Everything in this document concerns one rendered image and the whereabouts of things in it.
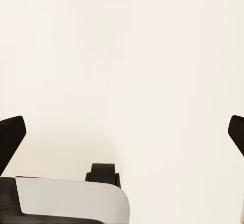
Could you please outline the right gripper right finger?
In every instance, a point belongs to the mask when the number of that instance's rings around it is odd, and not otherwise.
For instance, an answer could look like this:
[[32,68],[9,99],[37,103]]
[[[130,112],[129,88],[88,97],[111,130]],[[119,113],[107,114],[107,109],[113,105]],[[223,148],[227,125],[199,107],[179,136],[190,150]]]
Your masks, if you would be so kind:
[[244,117],[232,115],[228,134],[244,156]]

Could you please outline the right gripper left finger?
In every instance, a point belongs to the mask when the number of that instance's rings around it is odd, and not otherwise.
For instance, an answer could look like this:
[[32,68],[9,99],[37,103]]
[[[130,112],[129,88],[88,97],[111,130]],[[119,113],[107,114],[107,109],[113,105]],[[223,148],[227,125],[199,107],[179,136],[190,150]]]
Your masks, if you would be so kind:
[[23,116],[0,121],[0,176],[26,135]]

